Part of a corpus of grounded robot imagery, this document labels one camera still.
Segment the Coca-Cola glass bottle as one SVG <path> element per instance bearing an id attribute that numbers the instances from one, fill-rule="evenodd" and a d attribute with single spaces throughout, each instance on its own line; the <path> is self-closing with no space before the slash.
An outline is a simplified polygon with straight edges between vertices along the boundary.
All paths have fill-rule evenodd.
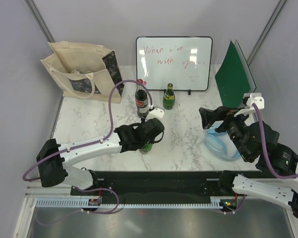
<path id="1" fill-rule="evenodd" d="M 140 118 L 145 119 L 149 114 L 148 94 L 144 89 L 144 81 L 142 79 L 137 80 L 137 88 L 135 91 L 135 103 L 137 107 L 137 114 Z"/>

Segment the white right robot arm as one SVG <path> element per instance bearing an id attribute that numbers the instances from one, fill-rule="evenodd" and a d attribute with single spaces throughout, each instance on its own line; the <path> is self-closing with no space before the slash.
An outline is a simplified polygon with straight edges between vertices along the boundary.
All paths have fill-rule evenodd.
<path id="1" fill-rule="evenodd" d="M 287 187 L 268 186 L 242 174 L 223 171 L 218 191 L 223 195 L 249 195 L 290 210 L 298 219 L 298 155 L 280 144 L 279 133 L 265 124 L 261 117 L 247 125 L 248 115 L 239 108 L 220 106 L 215 110 L 199 108 L 202 128 L 220 134 L 226 132 L 244 162 L 257 160 L 256 169 L 273 176 Z"/>

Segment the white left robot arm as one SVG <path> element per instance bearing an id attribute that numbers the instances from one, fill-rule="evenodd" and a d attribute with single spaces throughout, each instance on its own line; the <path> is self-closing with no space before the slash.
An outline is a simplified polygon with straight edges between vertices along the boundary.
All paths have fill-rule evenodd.
<path id="1" fill-rule="evenodd" d="M 159 143 L 156 137 L 163 134 L 163 123 L 153 118 L 142 123 L 122 125 L 114 129 L 109 137 L 103 136 L 96 141 L 86 140 L 69 145 L 50 139 L 37 156 L 41 185 L 54 187 L 64 183 L 94 195 L 99 190 L 98 181 L 90 170 L 76 168 L 75 164 L 107 154 L 143 149 L 149 143 Z"/>

